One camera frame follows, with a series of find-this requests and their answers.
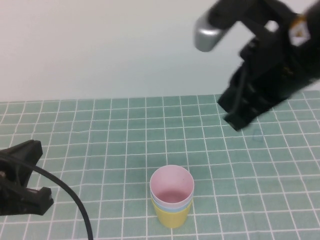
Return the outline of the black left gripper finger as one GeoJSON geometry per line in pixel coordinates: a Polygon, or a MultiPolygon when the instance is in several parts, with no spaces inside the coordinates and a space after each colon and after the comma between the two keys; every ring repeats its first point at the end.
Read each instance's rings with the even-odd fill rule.
{"type": "MultiPolygon", "coordinates": [[[[15,146],[2,149],[1,154],[16,158],[20,162],[26,162],[35,166],[43,155],[42,144],[39,140],[28,140],[15,146]]],[[[11,182],[19,180],[21,186],[27,186],[32,170],[10,160],[0,159],[0,171],[11,182]]]]}
{"type": "Polygon", "coordinates": [[[42,187],[40,190],[27,188],[26,210],[29,215],[44,215],[54,204],[52,190],[42,187]]]}

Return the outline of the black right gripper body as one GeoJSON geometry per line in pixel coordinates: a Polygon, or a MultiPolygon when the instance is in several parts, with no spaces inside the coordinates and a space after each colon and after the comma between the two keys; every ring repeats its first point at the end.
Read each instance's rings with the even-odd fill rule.
{"type": "Polygon", "coordinates": [[[280,27],[267,40],[253,38],[240,52],[241,67],[231,79],[231,89],[248,102],[276,105],[304,88],[307,70],[280,27]]]}

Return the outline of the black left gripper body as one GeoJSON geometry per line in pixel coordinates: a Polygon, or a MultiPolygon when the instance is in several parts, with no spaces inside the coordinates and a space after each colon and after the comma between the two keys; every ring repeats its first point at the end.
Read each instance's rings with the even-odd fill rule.
{"type": "Polygon", "coordinates": [[[19,168],[8,161],[0,160],[0,214],[22,215],[21,197],[12,190],[12,186],[21,187],[19,168]]]}

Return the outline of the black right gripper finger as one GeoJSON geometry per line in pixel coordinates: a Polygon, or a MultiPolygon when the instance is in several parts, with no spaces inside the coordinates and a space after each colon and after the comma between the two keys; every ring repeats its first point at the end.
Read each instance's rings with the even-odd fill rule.
{"type": "Polygon", "coordinates": [[[218,103],[227,112],[231,112],[238,103],[239,113],[248,113],[250,108],[250,92],[248,88],[248,79],[244,79],[242,95],[237,101],[237,94],[241,86],[241,77],[232,77],[227,89],[220,96],[218,103]]]}
{"type": "MultiPolygon", "coordinates": [[[[224,120],[234,129],[242,130],[246,128],[253,120],[258,116],[268,112],[271,108],[280,104],[282,98],[269,98],[267,96],[261,95],[259,92],[255,91],[252,86],[248,86],[250,97],[249,97],[249,112],[239,113],[239,103],[237,102],[233,110],[226,112],[224,120]]],[[[237,100],[238,101],[242,95],[242,90],[238,90],[237,100]]]]}

